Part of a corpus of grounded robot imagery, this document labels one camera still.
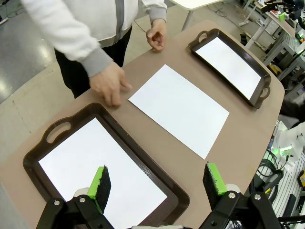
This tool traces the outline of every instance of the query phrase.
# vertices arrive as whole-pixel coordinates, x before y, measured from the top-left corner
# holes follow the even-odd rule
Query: human hand
[[[90,87],[101,95],[108,106],[120,106],[121,86],[130,89],[132,86],[125,78],[125,72],[112,62],[101,73],[89,78]]]
[[[152,22],[152,28],[146,32],[147,42],[156,51],[162,51],[166,42],[166,22],[156,19]]]

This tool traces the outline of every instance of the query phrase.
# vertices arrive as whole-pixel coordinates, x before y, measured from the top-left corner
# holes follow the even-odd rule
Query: jacket sleeve
[[[144,11],[149,14],[151,23],[156,19],[166,21],[167,6],[164,0],[142,0]]]
[[[77,21],[62,0],[21,0],[27,12],[58,51],[80,62],[94,76],[112,59],[100,48],[89,28]]]

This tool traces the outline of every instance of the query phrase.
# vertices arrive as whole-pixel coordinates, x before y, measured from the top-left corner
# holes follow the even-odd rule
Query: gray cuff
[[[150,7],[148,13],[151,23],[156,19],[163,19],[166,21],[166,8],[164,7]]]
[[[111,62],[112,59],[101,48],[94,50],[86,59],[80,61],[89,77],[95,76],[103,71]]]

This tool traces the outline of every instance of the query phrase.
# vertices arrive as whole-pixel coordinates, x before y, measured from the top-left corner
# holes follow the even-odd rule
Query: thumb
[[[150,30],[147,31],[147,37],[152,38],[158,32],[156,27],[152,27]]]
[[[120,84],[121,84],[123,87],[125,87],[125,88],[132,89],[132,85],[131,85],[130,83],[127,82],[125,76],[122,76],[122,77],[121,77],[121,79],[120,79]]]

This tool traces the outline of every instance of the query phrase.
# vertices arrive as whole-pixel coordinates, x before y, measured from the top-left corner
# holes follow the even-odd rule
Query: person's right hand
[[[120,106],[121,86],[130,89],[132,86],[125,78],[125,72],[115,62],[112,62],[101,73],[90,77],[90,87],[105,99],[108,106]]]

